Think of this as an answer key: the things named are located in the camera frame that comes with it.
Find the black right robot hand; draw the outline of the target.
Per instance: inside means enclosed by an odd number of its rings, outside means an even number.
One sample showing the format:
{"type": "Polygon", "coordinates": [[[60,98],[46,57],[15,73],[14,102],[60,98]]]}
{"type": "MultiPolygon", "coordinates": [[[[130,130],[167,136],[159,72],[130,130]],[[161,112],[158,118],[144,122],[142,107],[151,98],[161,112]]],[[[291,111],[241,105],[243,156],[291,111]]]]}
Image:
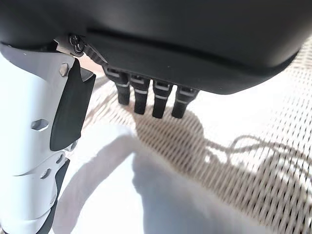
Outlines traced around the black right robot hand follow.
{"type": "Polygon", "coordinates": [[[161,117],[199,91],[229,95],[274,77],[312,32],[309,0],[3,0],[0,3],[0,224],[6,234],[47,234],[81,136],[96,74],[135,90],[149,84],[161,117]]]}

